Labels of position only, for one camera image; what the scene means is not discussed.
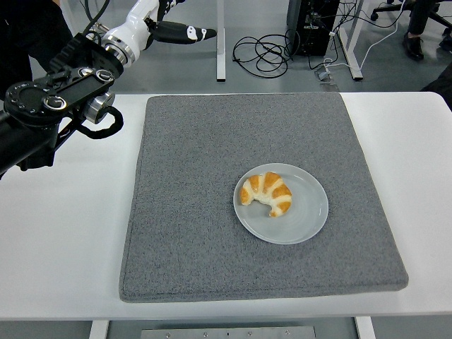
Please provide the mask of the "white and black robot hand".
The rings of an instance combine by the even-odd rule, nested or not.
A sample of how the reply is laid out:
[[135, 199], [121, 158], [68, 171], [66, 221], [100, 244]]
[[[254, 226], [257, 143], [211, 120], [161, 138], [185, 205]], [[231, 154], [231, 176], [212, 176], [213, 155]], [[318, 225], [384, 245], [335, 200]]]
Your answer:
[[194, 44], [217, 35], [214, 29], [164, 21], [164, 16], [179, 3], [179, 1], [137, 1], [126, 16], [125, 22], [105, 34], [102, 44], [127, 47], [137, 55], [146, 50], [153, 41]]

